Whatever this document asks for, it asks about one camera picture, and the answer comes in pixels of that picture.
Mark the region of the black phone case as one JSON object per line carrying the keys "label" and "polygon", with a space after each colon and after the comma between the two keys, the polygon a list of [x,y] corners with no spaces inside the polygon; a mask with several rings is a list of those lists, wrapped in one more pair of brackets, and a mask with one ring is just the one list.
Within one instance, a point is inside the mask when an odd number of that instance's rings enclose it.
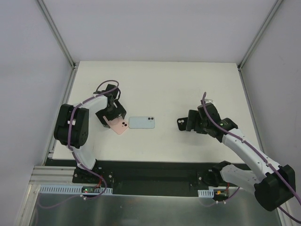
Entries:
{"label": "black phone case", "polygon": [[177,119],[177,126],[179,131],[185,131],[187,126],[187,117]]}

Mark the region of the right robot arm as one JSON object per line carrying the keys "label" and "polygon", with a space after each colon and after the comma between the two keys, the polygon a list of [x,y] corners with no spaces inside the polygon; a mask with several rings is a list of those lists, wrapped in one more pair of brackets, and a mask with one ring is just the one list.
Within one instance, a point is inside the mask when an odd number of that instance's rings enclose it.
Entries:
{"label": "right robot arm", "polygon": [[189,110],[186,131],[207,134],[230,148],[249,170],[242,170],[228,161],[212,167],[204,176],[209,186],[235,184],[255,195],[257,202],[272,211],[297,197],[295,172],[289,165],[281,166],[255,148],[231,119],[221,119],[212,102],[203,101],[197,110]]}

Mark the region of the pink phone case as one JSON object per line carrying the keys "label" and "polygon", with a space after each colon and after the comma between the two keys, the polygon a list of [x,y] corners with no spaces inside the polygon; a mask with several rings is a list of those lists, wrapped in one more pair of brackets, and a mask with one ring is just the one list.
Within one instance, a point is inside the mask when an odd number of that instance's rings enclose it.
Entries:
{"label": "pink phone case", "polygon": [[107,125],[118,135],[121,135],[128,129],[128,122],[121,116],[110,121],[105,116],[103,117]]}

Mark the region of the light blue phone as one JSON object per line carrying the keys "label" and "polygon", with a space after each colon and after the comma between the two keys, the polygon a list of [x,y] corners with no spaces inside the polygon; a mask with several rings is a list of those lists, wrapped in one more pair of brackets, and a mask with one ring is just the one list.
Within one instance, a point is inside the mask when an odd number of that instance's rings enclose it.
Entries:
{"label": "light blue phone", "polygon": [[139,116],[129,118],[130,129],[153,129],[155,128],[155,118],[151,116]]}

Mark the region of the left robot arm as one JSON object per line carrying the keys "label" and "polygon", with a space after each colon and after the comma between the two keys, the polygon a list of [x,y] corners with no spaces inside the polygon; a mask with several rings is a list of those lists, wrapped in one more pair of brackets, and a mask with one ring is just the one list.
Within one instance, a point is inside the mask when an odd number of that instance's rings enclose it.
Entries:
{"label": "left robot arm", "polygon": [[121,135],[128,129],[125,108],[119,102],[121,91],[116,80],[104,82],[106,89],[99,88],[88,99],[60,107],[54,129],[54,138],[67,147],[79,168],[84,169],[83,178],[89,183],[99,179],[94,168],[96,157],[94,144],[101,127]]}

